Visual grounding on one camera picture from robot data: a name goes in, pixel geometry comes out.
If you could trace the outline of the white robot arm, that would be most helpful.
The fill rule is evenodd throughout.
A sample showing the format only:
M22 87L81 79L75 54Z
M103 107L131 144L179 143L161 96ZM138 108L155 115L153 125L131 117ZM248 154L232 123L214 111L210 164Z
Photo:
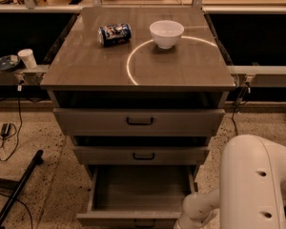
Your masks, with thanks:
M286 229L286 147L238 135L221 156L219 187L183 200L174 229L201 229L220 213L220 229Z

